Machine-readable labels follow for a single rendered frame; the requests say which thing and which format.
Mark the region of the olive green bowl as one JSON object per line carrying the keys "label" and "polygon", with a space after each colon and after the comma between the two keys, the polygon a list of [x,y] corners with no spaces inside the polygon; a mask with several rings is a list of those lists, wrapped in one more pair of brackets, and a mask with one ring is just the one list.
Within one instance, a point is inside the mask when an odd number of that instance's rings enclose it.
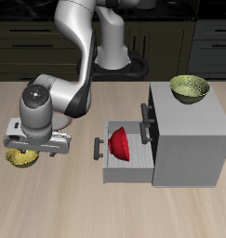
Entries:
{"label": "olive green bowl", "polygon": [[195,75],[179,75],[169,81],[173,96],[182,104],[191,105],[202,100],[210,90],[209,83]]}

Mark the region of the dark kitchen cupboards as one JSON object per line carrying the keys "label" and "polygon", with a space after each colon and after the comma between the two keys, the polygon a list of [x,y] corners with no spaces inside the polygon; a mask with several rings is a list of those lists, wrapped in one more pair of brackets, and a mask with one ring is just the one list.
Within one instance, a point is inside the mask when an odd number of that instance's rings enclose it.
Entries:
{"label": "dark kitchen cupboards", "polygon": [[[146,81],[168,81],[187,72],[195,23],[127,21],[125,45],[149,63]],[[45,73],[77,81],[80,51],[52,21],[0,21],[0,82],[29,81]]]}

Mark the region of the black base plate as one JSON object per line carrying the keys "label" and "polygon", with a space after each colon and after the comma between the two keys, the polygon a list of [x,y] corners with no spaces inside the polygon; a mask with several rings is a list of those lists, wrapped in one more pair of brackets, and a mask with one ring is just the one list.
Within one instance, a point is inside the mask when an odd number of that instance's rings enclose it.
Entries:
{"label": "black base plate", "polygon": [[136,50],[129,50],[128,56],[130,63],[119,70],[106,70],[94,63],[93,80],[94,81],[142,81],[149,72],[148,62],[140,56]]}

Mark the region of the pink plate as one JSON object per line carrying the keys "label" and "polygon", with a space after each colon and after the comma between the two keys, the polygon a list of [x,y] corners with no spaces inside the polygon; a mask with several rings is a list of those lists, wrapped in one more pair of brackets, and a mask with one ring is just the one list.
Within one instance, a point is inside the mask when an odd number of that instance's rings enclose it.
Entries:
{"label": "pink plate", "polygon": [[69,126],[72,122],[73,118],[67,116],[61,112],[53,112],[52,113],[52,130],[60,131],[67,126]]}

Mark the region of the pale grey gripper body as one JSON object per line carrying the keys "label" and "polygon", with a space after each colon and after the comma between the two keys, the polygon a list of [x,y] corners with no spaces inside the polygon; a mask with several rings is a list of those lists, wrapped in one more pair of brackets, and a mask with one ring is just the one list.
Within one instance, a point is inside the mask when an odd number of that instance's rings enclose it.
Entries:
{"label": "pale grey gripper body", "polygon": [[24,134],[5,135],[4,146],[18,150],[67,154],[70,149],[72,137],[66,133],[53,131],[51,139],[41,145],[31,145]]}

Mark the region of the grey cabinet drawer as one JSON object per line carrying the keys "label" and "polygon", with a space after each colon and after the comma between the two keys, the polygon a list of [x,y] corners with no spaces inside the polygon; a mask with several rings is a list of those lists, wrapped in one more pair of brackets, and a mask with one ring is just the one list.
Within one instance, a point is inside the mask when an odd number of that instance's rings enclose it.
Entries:
{"label": "grey cabinet drawer", "polygon": [[[108,140],[114,132],[123,127],[128,141],[129,161],[117,159],[110,153]],[[140,135],[140,121],[104,122],[104,139],[95,138],[94,159],[103,158],[103,182],[152,183],[153,151],[150,142],[143,144]]]}

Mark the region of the red fluted bowl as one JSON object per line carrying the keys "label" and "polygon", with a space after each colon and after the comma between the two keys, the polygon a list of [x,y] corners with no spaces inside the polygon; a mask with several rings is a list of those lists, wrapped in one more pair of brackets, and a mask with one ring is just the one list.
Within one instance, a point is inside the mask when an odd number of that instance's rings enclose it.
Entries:
{"label": "red fluted bowl", "polygon": [[126,131],[121,126],[113,132],[111,138],[108,140],[110,153],[119,160],[129,161],[129,147],[126,137]]}

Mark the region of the grey wooden cabinet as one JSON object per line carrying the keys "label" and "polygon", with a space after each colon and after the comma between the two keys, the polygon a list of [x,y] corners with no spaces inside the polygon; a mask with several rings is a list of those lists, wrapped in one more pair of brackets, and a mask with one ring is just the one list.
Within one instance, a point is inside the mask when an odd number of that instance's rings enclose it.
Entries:
{"label": "grey wooden cabinet", "polygon": [[152,145],[153,186],[217,185],[226,159],[226,114],[213,91],[186,105],[168,82],[151,82],[141,114],[141,142]]}

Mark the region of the yellow bowl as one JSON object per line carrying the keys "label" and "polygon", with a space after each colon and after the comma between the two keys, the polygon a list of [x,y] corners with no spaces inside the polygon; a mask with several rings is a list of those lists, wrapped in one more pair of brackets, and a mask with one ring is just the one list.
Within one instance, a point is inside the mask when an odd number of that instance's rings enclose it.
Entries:
{"label": "yellow bowl", "polygon": [[25,168],[33,165],[38,157],[40,152],[38,151],[29,151],[21,152],[18,149],[7,148],[5,157],[6,160],[18,168]]}

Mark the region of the grey kitchen drawer unit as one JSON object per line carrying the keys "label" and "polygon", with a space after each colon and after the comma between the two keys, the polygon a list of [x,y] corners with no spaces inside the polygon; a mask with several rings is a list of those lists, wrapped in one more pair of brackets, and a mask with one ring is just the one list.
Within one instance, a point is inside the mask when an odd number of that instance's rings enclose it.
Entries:
{"label": "grey kitchen drawer unit", "polygon": [[187,74],[226,81],[226,20],[196,22]]}

